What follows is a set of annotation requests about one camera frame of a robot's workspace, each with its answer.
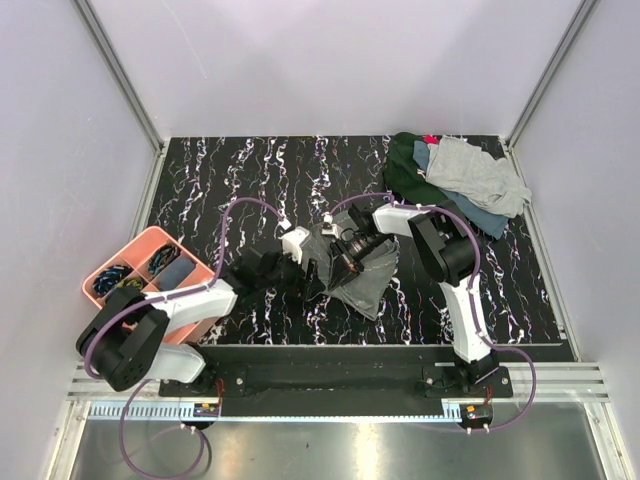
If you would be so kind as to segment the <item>grey cloth napkin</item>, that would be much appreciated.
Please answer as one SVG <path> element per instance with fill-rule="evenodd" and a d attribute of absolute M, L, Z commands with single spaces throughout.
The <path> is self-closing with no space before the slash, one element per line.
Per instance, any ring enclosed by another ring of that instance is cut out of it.
<path fill-rule="evenodd" d="M 304 268 L 307 268 L 309 260 L 314 260 L 317 263 L 317 277 L 324 285 L 323 293 L 342 301 L 373 321 L 378 315 L 379 304 L 396 270 L 398 245 L 390 235 L 378 232 L 369 214 L 365 214 L 364 220 L 356 222 L 347 212 L 341 212 L 333 217 L 333 222 L 340 233 L 339 240 L 349 242 L 360 232 L 369 242 L 381 240 L 381 243 L 360 260 L 362 271 L 357 276 L 342 286 L 331 288 L 330 245 L 336 237 L 323 235 L 323 224 L 316 223 L 310 227 L 310 236 L 302 244 Z"/>

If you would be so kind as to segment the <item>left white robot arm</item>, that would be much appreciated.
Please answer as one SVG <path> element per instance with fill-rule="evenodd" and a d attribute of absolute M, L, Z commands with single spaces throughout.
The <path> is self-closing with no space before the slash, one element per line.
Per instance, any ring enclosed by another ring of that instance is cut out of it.
<path fill-rule="evenodd" d="M 292 228 L 271 248 L 246 249 L 220 278 L 166 292 L 144 293 L 133 287 L 115 289 L 76 340 L 76 351 L 88 373 L 116 392 L 146 380 L 180 382 L 196 396 L 215 386 L 216 372 L 200 351 L 170 344 L 166 335 L 206 319 L 230 315 L 261 291 L 290 288 L 301 294 L 309 285 L 303 266 L 304 227 Z"/>

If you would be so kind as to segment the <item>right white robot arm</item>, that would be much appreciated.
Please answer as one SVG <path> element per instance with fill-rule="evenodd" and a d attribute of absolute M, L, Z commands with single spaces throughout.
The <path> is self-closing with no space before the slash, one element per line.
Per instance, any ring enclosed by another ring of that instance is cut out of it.
<path fill-rule="evenodd" d="M 480 247 L 466 218 L 452 202 L 376 209 L 351 204 L 353 233 L 329 244 L 329 288 L 347 285 L 364 272 L 364 259 L 393 236 L 413 240 L 427 275 L 444 294 L 453 327 L 454 366 L 448 376 L 457 390 L 476 396 L 486 389 L 499 362 L 486 327 L 479 294 Z"/>

